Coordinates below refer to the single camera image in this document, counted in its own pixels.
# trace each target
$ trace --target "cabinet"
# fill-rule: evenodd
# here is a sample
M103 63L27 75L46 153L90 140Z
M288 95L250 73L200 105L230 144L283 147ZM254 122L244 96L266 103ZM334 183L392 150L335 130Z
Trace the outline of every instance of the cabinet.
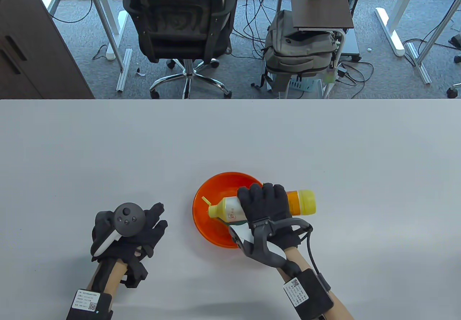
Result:
M41 0L0 0L0 21L0 99L94 98Z
M42 99L2 43L0 43L0 72L0 99Z

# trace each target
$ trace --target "yellow bottle cap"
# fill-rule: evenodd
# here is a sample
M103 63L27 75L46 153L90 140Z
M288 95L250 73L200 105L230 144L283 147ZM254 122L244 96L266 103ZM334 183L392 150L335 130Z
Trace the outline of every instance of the yellow bottle cap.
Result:
M301 215L314 214L317 210L315 194L311 190L298 190Z
M218 207L217 206L209 206L208 207L208 215L210 218L217 218L218 217Z

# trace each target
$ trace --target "wrist device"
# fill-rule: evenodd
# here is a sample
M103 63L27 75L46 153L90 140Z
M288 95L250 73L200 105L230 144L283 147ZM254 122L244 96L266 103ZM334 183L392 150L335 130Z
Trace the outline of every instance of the wrist device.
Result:
M88 290L77 290L66 320L111 320L112 296Z
M262 218L251 225L252 229L246 224L231 225L229 233L246 256L264 265L280 268L291 278L283 288L301 320L319 318L330 310L333 307L333 301L328 294L330 286L318 271L310 249L312 225L302 218L287 218L280 221ZM312 269L301 271L298 264L287 259L282 249L267 241L275 236L278 230L291 226L300 227L294 231L295 234L305 233L301 241L307 239L309 258L317 274Z

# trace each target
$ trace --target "gray carpet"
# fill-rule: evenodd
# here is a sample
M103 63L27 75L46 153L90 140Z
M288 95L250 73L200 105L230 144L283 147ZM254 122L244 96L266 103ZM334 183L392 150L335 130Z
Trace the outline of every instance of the gray carpet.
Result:
M446 89L453 83L461 82L459 68L461 65L453 63L453 57L461 52L435 45L424 61L433 83L424 85L416 68L413 68L404 58L398 58L394 55L375 15L375 7L383 7L390 12L395 1L359 0L357 4L354 25L362 60L372 63L375 68L374 74L357 98L445 98ZM411 0L397 30L400 39L423 38L440 22L452 1ZM267 7L274 8L275 3L276 0L265 0ZM87 12L89 4L89 0L61 0L56 11L56 17L68 21L78 19ZM235 28L240 32L247 24L244 4L245 0L239 0L235 20ZM121 10L121 0L114 0L114 6L117 11ZM282 8L290 9L290 0L283 0ZM249 3L247 9L248 16L253 16L252 2ZM265 10L268 17L272 19L274 11ZM148 89L157 78L177 72L177 69L168 69L165 60L160 60L157 64L147 60L139 50L137 34L132 21L129 19L120 44L120 52L123 56L126 48L132 48L133 56L125 90L122 93L117 93L115 91L119 74L117 62L109 62L105 58L91 60L98 48L102 44L107 44L107 37L96 10L93 8L82 22L74 24L66 24L56 20L55 22L94 96L98 99L148 99L150 98ZM264 38L268 20L262 11L258 14L257 23L260 35ZM438 42L446 44L446 41L457 33L455 30L451 30L451 25L450 23L446 27ZM461 14L458 15L457 13L454 16L453 28L459 29L460 27ZM233 35L232 48L235 56L252 57L252 43L249 40ZM223 55L220 57L220 61L219 68L207 69L202 74L223 82L232 90L233 98L274 97L266 91L259 92L250 87L250 83L259 80L260 61L235 58L231 55ZM363 71L365 76L370 74L370 68L367 65L357 65L357 67ZM146 73L146 76L138 76L136 74L137 68L140 68L142 73ZM352 73L352 75L356 79L361 78L358 73ZM347 99L360 88L361 85L352 87L336 84L330 97ZM164 99L181 98L183 82L164 84L159 87L158 91L161 98ZM290 91L291 98L299 97L300 94L301 92L298 91ZM193 83L192 99L220 99L222 97L222 93L217 88L197 81Z

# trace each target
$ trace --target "chair backrest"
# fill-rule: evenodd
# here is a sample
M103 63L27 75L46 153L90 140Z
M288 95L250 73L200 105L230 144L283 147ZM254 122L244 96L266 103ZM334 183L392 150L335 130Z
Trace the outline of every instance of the chair backrest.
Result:
M210 16L223 0L130 0L130 7L147 18L147 33L155 39L206 40Z

